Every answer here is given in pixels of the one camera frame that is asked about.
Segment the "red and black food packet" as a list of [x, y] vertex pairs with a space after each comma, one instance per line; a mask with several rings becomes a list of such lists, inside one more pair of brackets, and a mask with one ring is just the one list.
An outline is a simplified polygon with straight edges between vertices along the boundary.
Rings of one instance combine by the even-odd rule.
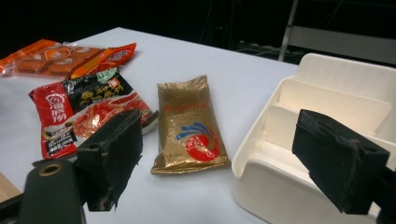
[[41, 122], [41, 153], [45, 160], [76, 152], [77, 147], [121, 112], [142, 113], [144, 133], [158, 123], [152, 111], [117, 68], [52, 83], [32, 90]]

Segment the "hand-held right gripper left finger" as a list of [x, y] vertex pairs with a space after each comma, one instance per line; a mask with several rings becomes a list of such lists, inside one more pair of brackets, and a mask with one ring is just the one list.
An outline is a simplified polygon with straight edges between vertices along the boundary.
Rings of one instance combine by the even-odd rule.
[[120, 112], [77, 151], [77, 166], [86, 175], [85, 202], [89, 210], [110, 211], [128, 185], [143, 151], [141, 112]]

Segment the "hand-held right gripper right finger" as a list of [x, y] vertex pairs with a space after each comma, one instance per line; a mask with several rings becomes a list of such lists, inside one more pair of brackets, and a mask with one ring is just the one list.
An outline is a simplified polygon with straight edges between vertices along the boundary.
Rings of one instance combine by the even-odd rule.
[[292, 153], [340, 212], [390, 210], [389, 152], [326, 115], [302, 109]]

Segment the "gold foil packet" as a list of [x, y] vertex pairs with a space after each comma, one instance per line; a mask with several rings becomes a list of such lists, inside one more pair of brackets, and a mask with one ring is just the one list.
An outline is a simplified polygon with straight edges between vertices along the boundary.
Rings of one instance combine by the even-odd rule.
[[207, 76], [161, 83], [159, 154], [154, 175], [186, 174], [231, 164], [211, 101]]

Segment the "clear pack of orange cakes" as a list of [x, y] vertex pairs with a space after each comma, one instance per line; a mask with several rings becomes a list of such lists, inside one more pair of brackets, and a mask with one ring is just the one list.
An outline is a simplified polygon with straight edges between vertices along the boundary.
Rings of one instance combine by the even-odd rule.
[[67, 77], [102, 51], [41, 39], [0, 60], [0, 76]]

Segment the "white metal stand frame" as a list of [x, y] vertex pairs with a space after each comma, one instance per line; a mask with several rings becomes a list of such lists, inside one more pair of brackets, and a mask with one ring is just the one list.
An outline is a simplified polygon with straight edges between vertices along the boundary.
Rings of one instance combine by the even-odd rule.
[[288, 46], [327, 52], [362, 60], [396, 64], [396, 40], [340, 33], [294, 25], [301, 0], [293, 0], [278, 59], [283, 61]]

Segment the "white divided storage box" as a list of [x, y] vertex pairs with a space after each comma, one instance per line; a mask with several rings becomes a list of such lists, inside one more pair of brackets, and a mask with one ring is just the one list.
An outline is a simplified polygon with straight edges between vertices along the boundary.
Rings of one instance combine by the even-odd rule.
[[235, 200], [269, 224], [375, 224], [378, 205], [367, 215], [340, 213], [292, 153], [303, 109], [386, 149], [396, 169], [396, 68], [309, 53], [280, 81], [233, 157]]

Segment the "orange-red snack packet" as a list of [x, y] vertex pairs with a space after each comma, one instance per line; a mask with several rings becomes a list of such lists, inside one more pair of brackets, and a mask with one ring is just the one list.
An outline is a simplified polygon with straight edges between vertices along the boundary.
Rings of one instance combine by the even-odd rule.
[[65, 79], [73, 79], [118, 67], [134, 56], [136, 43], [100, 51], [75, 68]]

